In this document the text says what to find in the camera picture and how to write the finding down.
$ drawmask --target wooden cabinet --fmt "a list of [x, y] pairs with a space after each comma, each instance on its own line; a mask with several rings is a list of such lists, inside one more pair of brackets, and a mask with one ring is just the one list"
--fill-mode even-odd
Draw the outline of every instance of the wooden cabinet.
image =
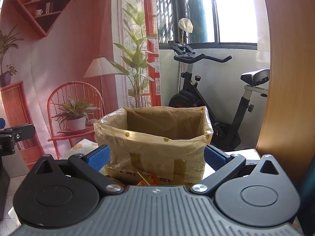
[[[19, 81], [0, 89], [7, 122], [10, 127], [33, 124], [23, 89], [23, 82]], [[44, 154], [37, 134], [31, 139], [26, 139], [17, 144], [18, 149], [29, 169]]]
[[30, 26], [43, 38], [72, 0], [16, 0], [20, 14]]

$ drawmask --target potted plant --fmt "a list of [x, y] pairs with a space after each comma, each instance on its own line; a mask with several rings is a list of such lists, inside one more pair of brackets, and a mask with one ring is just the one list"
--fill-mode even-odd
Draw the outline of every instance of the potted plant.
[[13, 75], [12, 72], [9, 70], [6, 72], [3, 72], [2, 63], [5, 53], [10, 48], [16, 48], [18, 49], [18, 45], [15, 43], [16, 41], [24, 41], [24, 39], [18, 39], [16, 36], [19, 34], [12, 34], [13, 30], [16, 28], [17, 25], [15, 25], [11, 31], [8, 34], [3, 34], [0, 30], [0, 68], [1, 68], [1, 75], [0, 75], [0, 87], [4, 87], [11, 82], [11, 76]]
[[114, 43], [119, 49], [121, 49], [127, 56], [122, 56], [122, 60], [126, 65], [129, 66], [128, 69], [123, 67], [117, 62], [110, 62], [114, 67], [116, 67], [121, 74], [126, 75], [131, 82], [131, 89], [128, 89], [128, 96], [134, 98], [134, 103], [131, 107], [139, 108], [145, 107], [144, 90], [147, 89], [149, 81], [154, 81], [148, 74], [148, 67], [154, 67], [154, 63], [149, 63], [148, 53], [152, 53], [143, 48], [147, 46], [146, 42], [148, 39], [156, 39], [157, 34], [151, 34], [145, 36], [145, 15], [144, 10], [138, 10], [135, 6], [130, 3], [127, 4], [127, 10], [123, 9], [128, 17], [132, 20], [133, 25], [130, 26], [127, 20], [123, 20], [126, 28], [124, 29], [132, 42], [132, 48], [128, 49], [124, 45], [119, 43]]
[[0, 87], [7, 86], [11, 83], [11, 76], [16, 75], [18, 71], [15, 69], [14, 64], [7, 65], [7, 71], [3, 74]]
[[100, 108], [89, 104], [85, 100], [78, 100], [77, 98], [73, 100], [70, 97], [67, 97], [67, 99], [69, 104], [55, 104], [59, 106], [61, 113], [52, 118], [57, 118], [59, 124], [66, 122], [67, 128], [71, 131], [85, 129], [85, 122], [88, 115]]

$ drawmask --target gray ribbed surface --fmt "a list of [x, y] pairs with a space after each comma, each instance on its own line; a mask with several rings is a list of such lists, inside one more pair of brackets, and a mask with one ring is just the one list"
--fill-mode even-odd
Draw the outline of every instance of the gray ribbed surface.
[[106, 197], [85, 221], [64, 229], [35, 229], [23, 225], [13, 236], [295, 236], [286, 224], [275, 229], [255, 230], [227, 221], [207, 197], [191, 195], [182, 186], [135, 187]]

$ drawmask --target tile floor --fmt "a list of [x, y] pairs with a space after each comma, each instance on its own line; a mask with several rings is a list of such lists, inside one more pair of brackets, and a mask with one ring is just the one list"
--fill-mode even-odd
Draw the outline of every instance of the tile floor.
[[13, 207], [13, 196], [25, 177], [26, 176], [17, 176], [10, 179], [7, 199], [4, 206], [4, 219], [0, 221], [0, 236], [10, 235], [18, 227], [15, 221], [10, 218], [8, 212]]

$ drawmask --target book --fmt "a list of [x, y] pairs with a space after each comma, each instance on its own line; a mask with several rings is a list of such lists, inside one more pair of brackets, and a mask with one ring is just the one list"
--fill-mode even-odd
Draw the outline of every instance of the book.
[[50, 2], [46, 3], [46, 14], [49, 13]]

